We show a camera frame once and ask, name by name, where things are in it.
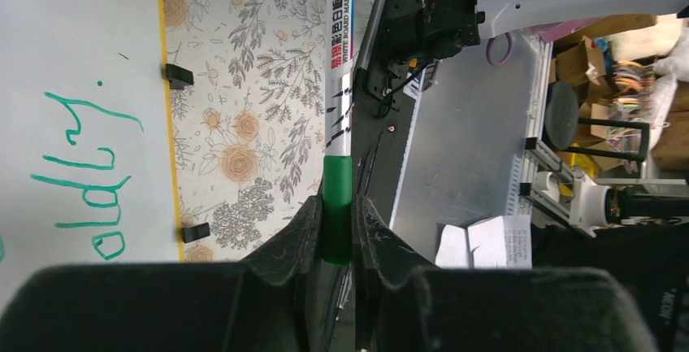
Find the yellow border strip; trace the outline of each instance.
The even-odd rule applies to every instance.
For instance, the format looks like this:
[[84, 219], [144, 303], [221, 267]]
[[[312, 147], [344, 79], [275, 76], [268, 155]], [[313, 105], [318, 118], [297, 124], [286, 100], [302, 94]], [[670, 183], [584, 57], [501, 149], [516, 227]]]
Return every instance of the yellow border strip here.
[[[167, 63], [167, 39], [165, 36], [165, 11], [163, 0], [158, 0], [158, 21], [160, 23], [160, 51], [162, 54], [162, 64]], [[175, 199], [175, 227], [179, 232], [182, 229], [182, 217], [180, 215], [180, 191], [177, 186], [177, 166], [175, 161], [175, 132], [172, 128], [172, 105], [170, 102], [170, 81], [165, 80], [165, 106], [167, 108], [167, 135], [170, 145], [170, 166], [172, 173], [172, 195]], [[177, 251], [180, 261], [184, 261], [184, 244], [179, 233], [177, 234]]]

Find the whiteboard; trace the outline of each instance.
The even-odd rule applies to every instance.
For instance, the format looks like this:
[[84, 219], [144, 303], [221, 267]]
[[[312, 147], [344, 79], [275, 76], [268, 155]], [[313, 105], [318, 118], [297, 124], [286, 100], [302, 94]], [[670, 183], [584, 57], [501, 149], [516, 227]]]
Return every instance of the whiteboard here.
[[0, 311], [50, 265], [179, 261], [158, 0], [0, 20]]

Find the floral pattern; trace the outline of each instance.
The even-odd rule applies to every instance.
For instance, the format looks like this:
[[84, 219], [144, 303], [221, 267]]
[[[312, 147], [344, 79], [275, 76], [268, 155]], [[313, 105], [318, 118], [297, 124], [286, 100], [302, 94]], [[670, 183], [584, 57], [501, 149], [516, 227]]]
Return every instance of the floral pattern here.
[[[374, 0], [356, 0], [361, 42]], [[318, 191], [323, 161], [325, 0], [163, 0], [184, 226], [211, 235], [187, 261], [238, 260]]]

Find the storage clutter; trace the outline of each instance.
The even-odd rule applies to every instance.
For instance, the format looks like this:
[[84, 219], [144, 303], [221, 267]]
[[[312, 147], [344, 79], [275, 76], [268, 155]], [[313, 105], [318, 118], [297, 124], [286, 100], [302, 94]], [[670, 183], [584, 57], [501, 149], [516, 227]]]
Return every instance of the storage clutter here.
[[[689, 26], [676, 15], [614, 15], [554, 47], [549, 82], [574, 88], [580, 118], [650, 123], [648, 144], [658, 167], [689, 170]], [[580, 124], [573, 143], [636, 152], [640, 142], [638, 129]], [[619, 159], [590, 159], [602, 171], [640, 169]]]

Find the pink object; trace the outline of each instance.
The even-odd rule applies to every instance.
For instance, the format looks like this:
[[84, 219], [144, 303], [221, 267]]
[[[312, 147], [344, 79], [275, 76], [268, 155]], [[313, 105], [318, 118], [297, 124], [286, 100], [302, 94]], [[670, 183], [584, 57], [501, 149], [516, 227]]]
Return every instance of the pink object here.
[[593, 22], [597, 21], [599, 17], [591, 17], [590, 19], [572, 20], [563, 23], [541, 24], [529, 28], [533, 33], [539, 34], [542, 41], [550, 43], [556, 41], [561, 37], [566, 37], [571, 33], [577, 32]]

